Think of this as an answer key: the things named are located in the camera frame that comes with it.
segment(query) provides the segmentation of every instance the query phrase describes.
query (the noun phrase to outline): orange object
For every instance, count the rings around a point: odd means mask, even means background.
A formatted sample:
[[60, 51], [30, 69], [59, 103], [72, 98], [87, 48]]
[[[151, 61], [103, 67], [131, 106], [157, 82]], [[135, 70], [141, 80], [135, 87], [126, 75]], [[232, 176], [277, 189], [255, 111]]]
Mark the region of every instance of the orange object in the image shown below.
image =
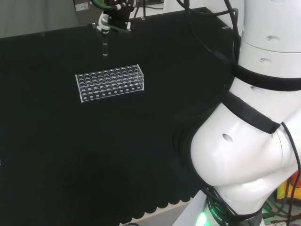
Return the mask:
[[[292, 177], [291, 177], [291, 183], [294, 184], [297, 180], [297, 175], [298, 172], [295, 172]], [[299, 177], [298, 183], [297, 183], [297, 187], [301, 187], [301, 176]]]

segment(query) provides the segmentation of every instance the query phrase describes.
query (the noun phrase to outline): black tablecloth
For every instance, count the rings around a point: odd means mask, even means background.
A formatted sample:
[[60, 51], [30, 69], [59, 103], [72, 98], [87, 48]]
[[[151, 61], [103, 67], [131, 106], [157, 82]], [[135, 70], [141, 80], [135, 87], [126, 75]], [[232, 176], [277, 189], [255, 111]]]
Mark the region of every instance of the black tablecloth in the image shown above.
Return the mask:
[[[193, 20], [229, 55], [219, 19]], [[171, 140], [214, 105], [228, 66], [183, 12], [137, 19], [134, 34], [111, 32], [107, 59], [101, 51], [90, 25], [0, 40], [1, 226], [116, 226], [199, 190]], [[133, 64], [144, 92], [80, 102], [75, 74]]]

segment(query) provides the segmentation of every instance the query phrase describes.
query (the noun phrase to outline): label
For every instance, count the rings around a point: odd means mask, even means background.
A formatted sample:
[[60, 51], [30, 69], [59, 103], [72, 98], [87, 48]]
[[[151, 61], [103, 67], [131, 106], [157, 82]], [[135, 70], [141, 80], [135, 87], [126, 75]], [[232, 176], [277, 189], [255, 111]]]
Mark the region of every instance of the label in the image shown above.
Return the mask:
[[77, 12], [82, 11], [82, 10], [85, 10], [85, 9], [89, 9], [89, 5], [88, 5], [87, 2], [80, 3], [80, 4], [75, 5], [75, 9], [76, 9]]

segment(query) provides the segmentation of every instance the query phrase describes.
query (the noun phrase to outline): hole on robot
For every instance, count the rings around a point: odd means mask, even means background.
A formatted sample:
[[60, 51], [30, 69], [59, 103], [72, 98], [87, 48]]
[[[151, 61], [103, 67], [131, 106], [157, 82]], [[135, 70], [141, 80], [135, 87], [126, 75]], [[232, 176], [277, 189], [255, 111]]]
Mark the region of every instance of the hole on robot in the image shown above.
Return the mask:
[[267, 40], [272, 43], [277, 43], [280, 41], [280, 38], [278, 36], [270, 35], [267, 36]]
[[271, 60], [267, 59], [267, 58], [260, 58], [259, 62], [264, 64], [264, 65], [270, 65], [271, 64]]
[[230, 137], [228, 134], [223, 134], [222, 137], [227, 141], [233, 143], [232, 137]]
[[251, 86], [251, 90], [255, 93], [264, 93], [264, 89], [256, 87], [256, 86]]

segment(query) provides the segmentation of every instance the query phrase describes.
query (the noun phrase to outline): black band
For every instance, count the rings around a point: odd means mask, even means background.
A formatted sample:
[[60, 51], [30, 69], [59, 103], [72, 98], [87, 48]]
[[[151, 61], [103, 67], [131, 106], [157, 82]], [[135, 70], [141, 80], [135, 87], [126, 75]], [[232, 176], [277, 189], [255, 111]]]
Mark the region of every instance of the black band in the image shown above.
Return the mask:
[[301, 90], [301, 78], [287, 79], [271, 77], [263, 74], [258, 74], [249, 71], [242, 66], [234, 66], [233, 74], [252, 86], [262, 89], [269, 89], [274, 91], [298, 91]]
[[215, 221], [220, 226], [259, 226], [262, 220], [262, 211], [247, 215], [229, 215], [222, 207], [208, 197], [208, 208]]
[[231, 92], [227, 92], [224, 95], [222, 103], [241, 120], [263, 132], [272, 134], [280, 126], [279, 123], [276, 123], [267, 116], [261, 114]]

